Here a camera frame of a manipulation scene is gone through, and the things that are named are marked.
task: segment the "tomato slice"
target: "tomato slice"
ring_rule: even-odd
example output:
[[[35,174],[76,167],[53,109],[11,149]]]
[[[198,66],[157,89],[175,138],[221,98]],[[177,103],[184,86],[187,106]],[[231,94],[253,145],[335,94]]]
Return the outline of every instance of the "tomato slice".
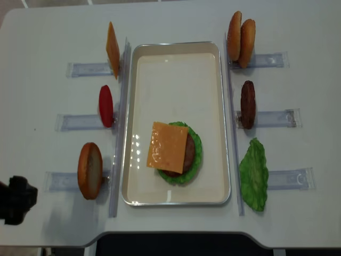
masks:
[[[105,127],[110,128],[113,123],[113,104],[111,92],[107,85],[101,88],[99,106],[102,123]]]

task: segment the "lettuce leaf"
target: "lettuce leaf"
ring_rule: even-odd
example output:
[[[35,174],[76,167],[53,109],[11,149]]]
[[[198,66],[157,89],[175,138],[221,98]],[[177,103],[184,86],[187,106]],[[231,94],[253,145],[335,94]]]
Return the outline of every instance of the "lettuce leaf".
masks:
[[[253,210],[264,211],[269,171],[264,147],[257,138],[250,141],[245,157],[240,162],[239,172],[243,200]]]
[[[196,148],[196,154],[194,156],[194,160],[192,163],[192,166],[190,169],[187,171],[187,173],[176,177],[172,178],[164,174],[162,170],[159,170],[159,174],[161,175],[162,178],[164,178],[168,183],[170,184],[186,184],[190,182],[197,174],[200,163],[201,163],[201,158],[202,158],[202,148],[201,148],[201,139],[200,137],[190,128],[188,125],[182,122],[174,122],[174,123],[169,123],[170,125],[177,125],[177,126],[184,126],[188,127],[188,133],[190,136],[192,136],[192,139],[194,141],[194,146]]]

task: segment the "beef patty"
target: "beef patty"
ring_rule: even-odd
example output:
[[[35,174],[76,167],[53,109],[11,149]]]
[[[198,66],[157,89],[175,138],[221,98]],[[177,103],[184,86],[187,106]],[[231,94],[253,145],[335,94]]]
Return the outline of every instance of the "beef patty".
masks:
[[[251,129],[255,122],[256,100],[254,83],[246,81],[241,89],[241,123],[245,129]]]
[[[192,136],[187,134],[185,160],[183,162],[182,174],[177,173],[177,172],[171,172],[171,171],[164,171],[163,170],[164,174],[166,174],[167,176],[172,177],[172,178],[176,178],[176,177],[183,175],[192,166],[195,155],[196,155],[196,147],[194,145],[194,140],[193,140]]]

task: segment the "cheese slice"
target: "cheese slice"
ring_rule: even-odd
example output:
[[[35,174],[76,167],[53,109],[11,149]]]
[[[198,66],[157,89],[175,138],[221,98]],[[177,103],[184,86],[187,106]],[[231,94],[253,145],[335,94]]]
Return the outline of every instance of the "cheese slice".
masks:
[[[110,22],[108,28],[108,37],[107,37],[107,54],[110,60],[110,64],[113,70],[113,74],[117,80],[118,70],[119,70],[119,48],[115,35],[115,31],[113,29],[113,25]]]
[[[153,123],[147,167],[182,173],[188,127]]]

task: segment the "partially assembled burger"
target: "partially assembled burger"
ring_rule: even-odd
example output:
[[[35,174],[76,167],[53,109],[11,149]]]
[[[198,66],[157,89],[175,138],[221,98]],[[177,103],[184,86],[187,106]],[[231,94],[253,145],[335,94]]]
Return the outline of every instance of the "partially assembled burger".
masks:
[[[186,184],[197,174],[202,151],[199,136],[185,123],[154,122],[147,167],[170,184]]]

